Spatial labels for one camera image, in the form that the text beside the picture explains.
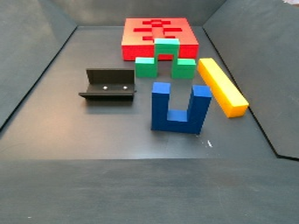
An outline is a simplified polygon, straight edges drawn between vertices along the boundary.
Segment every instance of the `blue block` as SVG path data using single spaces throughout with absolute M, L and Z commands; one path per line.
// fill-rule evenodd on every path
M 193 86 L 187 110 L 169 109 L 171 83 L 155 82 L 153 89 L 153 130 L 201 134 L 211 104 L 211 89 Z

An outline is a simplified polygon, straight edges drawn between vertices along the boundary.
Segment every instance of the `red block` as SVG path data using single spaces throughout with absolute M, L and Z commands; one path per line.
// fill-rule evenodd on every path
M 181 40 L 181 59 L 197 59 L 199 42 L 185 17 L 127 18 L 122 41 L 123 59 L 155 56 L 155 39 Z M 159 60 L 171 60 L 173 55 L 161 55 Z

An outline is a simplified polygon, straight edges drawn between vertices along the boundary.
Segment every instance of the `black bracket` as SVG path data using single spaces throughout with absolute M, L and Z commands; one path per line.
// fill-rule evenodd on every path
M 135 70 L 89 68 L 89 90 L 79 93 L 89 100 L 126 99 L 134 100 L 135 97 Z

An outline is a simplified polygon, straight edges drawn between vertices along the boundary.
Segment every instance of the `gray floor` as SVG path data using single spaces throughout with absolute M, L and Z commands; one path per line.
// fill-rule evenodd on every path
M 299 166 L 282 159 L 0 163 L 5 224 L 296 224 Z
M 221 63 L 206 33 L 194 27 L 199 57 Z M 2 159 L 274 158 L 250 112 L 229 119 L 213 99 L 199 136 L 153 132 L 151 87 L 173 83 L 171 108 L 186 109 L 194 80 L 171 80 L 171 62 L 158 79 L 135 79 L 134 103 L 86 102 L 86 68 L 134 68 L 122 60 L 123 27 L 81 27 L 2 132 Z

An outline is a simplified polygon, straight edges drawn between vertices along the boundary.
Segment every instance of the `yellow block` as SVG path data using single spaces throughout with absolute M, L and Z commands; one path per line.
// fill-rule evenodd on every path
M 201 59 L 198 70 L 201 77 L 211 88 L 214 97 L 228 117 L 244 116 L 249 101 L 230 81 L 214 59 Z

